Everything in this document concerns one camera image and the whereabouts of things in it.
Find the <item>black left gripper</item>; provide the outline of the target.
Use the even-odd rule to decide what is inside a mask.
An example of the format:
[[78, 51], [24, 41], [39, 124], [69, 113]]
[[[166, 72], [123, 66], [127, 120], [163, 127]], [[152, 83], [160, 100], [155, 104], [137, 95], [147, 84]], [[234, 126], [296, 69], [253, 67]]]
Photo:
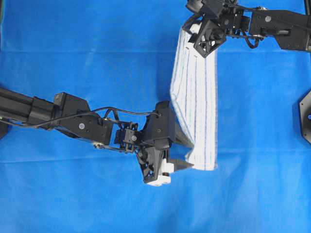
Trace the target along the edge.
[[168, 100], [156, 104], [140, 136], [137, 159], [145, 184], [161, 186], [171, 182], [170, 174], [193, 167], [185, 160], [169, 159], [172, 143], [187, 148], [194, 144], [183, 132]]

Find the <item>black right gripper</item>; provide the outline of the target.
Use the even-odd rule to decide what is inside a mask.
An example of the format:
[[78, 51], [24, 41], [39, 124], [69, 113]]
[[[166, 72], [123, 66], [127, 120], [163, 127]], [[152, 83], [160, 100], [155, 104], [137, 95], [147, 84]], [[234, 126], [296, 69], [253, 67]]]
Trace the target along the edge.
[[216, 24], [220, 24], [225, 3], [222, 0], [188, 0], [186, 8], [193, 15], [183, 24], [182, 29], [188, 42], [201, 42], [203, 19], [210, 19]]

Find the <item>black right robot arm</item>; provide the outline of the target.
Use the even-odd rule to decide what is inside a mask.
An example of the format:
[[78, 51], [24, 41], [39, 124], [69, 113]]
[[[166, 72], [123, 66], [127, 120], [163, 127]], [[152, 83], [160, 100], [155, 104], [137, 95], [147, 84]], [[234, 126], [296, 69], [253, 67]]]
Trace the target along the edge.
[[310, 52], [311, 17], [288, 10], [247, 8], [236, 0], [189, 0], [193, 13], [182, 29], [189, 43], [204, 58], [227, 37], [242, 38], [255, 49], [266, 37], [273, 37], [283, 50]]

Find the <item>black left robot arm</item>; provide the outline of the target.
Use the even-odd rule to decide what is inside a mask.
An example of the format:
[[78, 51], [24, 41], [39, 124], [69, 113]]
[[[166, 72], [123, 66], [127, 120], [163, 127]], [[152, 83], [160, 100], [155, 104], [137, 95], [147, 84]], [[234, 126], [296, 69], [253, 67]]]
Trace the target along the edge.
[[137, 123], [122, 121], [120, 109], [104, 107], [105, 114], [91, 110], [86, 100], [62, 92], [53, 102], [37, 97], [0, 90], [0, 134], [5, 136], [9, 126], [57, 130], [78, 140], [91, 143], [97, 149], [134, 153], [145, 184], [161, 186], [171, 182], [170, 175], [192, 167], [185, 160], [171, 158], [173, 144], [193, 148], [182, 131], [169, 101], [156, 104], [146, 112], [142, 129]]

